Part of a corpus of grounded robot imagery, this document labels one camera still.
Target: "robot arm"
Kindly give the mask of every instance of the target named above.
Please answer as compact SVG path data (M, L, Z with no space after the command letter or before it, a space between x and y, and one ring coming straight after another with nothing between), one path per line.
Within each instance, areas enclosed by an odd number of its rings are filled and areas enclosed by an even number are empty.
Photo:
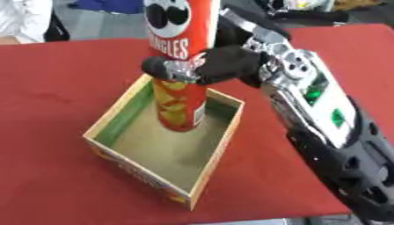
M339 200L360 217L394 221L394 149L377 124L316 53L293 48L283 34L236 7L222 10L221 17L250 34L243 46L208 49L188 62L151 57L142 69L199 85L240 78L261 89L289 141Z

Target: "red table cover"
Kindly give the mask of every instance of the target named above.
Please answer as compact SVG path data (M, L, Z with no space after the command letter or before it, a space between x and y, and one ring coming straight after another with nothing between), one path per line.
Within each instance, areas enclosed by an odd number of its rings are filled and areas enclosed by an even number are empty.
M348 94L394 140L393 31L302 28ZM239 81L241 124L193 212L93 155L81 138L131 85L146 40L0 47L0 224L180 224L346 213L285 139L266 98Z

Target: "shirt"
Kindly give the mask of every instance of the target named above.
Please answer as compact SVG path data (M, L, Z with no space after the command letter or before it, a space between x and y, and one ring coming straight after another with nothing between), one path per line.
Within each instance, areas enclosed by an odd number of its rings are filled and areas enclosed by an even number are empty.
M52 0L0 0L0 37L43 42L51 16Z

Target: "open cardboard box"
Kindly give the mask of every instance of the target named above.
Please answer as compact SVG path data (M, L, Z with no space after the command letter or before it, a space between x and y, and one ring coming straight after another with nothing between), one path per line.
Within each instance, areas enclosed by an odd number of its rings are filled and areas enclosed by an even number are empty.
M99 156L193 210L240 121L244 102L208 89L201 124L173 132L157 119L151 81L142 75L84 138Z

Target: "red pringles can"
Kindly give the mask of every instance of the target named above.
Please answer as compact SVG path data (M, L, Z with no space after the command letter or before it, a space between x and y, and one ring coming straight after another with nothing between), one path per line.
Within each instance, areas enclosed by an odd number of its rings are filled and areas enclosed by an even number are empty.
M144 0L152 55L189 60L215 43L220 0ZM207 89L196 84L154 80L157 115L171 130L197 127Z

